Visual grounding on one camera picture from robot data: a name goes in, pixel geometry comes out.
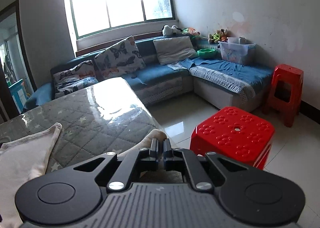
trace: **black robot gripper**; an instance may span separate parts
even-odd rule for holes
[[[142,183],[140,173],[181,173],[183,183]],[[305,205],[292,181],[215,152],[205,157],[153,139],[25,183],[15,196],[25,228],[297,227]]]

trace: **door frame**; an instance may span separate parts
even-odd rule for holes
[[[32,73],[31,73],[31,69],[29,66],[29,62],[28,62],[28,58],[27,58],[27,54],[26,54],[26,49],[24,47],[24,43],[23,43],[23,38],[22,38],[22,30],[21,30],[21,21],[20,21],[20,9],[19,9],[19,0],[16,0],[15,2],[11,3],[10,5],[8,5],[7,7],[5,7],[4,9],[2,9],[0,11],[0,22],[2,20],[4,20],[5,18],[7,18],[9,15],[12,14],[12,9],[15,8],[15,12],[16,12],[16,19],[17,19],[17,29],[18,29],[18,36],[19,36],[19,43],[20,43],[20,47],[21,47],[21,53],[22,53],[22,57],[23,57],[23,62],[25,64],[30,82],[31,82],[31,87],[33,88],[33,91],[37,90],[35,81],[33,79]],[[7,82],[5,80],[5,75],[2,69],[2,66],[0,66],[0,99],[4,105],[4,108],[7,112],[7,115],[9,116],[10,119],[18,116],[20,113],[15,105],[15,102],[11,96],[11,93],[9,91]],[[0,114],[4,116],[4,112],[2,111],[2,108],[0,107]]]

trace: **glossy floor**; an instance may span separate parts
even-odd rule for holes
[[[189,148],[190,136],[199,123],[218,109],[193,93],[185,94],[148,108],[161,124],[173,147]],[[320,227],[320,127],[300,114],[292,128],[285,127],[277,113],[253,114],[275,127],[273,145],[265,170],[296,182],[306,195],[306,206],[298,224]]]

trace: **plastic stool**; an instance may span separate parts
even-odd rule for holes
[[[291,85],[290,101],[285,102],[275,97],[276,87],[279,81]],[[268,113],[270,107],[280,111],[284,116],[284,125],[292,127],[294,116],[299,112],[303,84],[303,71],[287,64],[280,64],[273,73],[271,90],[267,102],[263,108]]]
[[[236,107],[225,107],[196,126],[190,150],[203,156],[214,151],[263,169],[274,132],[268,121]]]

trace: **doorway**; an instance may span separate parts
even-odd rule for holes
[[[0,88],[4,90],[0,115],[6,121],[23,112],[36,90],[23,45],[18,0],[0,11],[0,60]]]

